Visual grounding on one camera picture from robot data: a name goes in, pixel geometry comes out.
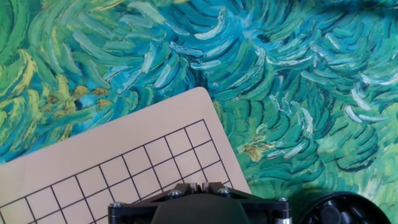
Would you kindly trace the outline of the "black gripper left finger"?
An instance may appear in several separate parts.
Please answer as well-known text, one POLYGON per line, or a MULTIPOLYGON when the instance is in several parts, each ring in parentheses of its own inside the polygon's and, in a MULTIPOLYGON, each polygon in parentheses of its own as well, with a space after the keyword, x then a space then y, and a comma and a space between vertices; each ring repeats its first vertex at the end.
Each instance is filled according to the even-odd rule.
POLYGON ((198 194, 200 192, 200 185, 198 185, 196 182, 190 182, 187 184, 177 184, 173 189, 168 192, 167 197, 169 199, 175 199, 191 194, 198 194))

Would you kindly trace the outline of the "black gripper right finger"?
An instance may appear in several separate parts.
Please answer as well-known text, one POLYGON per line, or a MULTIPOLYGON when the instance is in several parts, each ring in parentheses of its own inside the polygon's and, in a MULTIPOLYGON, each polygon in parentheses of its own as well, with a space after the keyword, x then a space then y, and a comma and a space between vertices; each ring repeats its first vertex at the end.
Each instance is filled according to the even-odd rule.
POLYGON ((201 189, 206 194, 232 197, 231 190, 221 182, 204 182, 201 189))

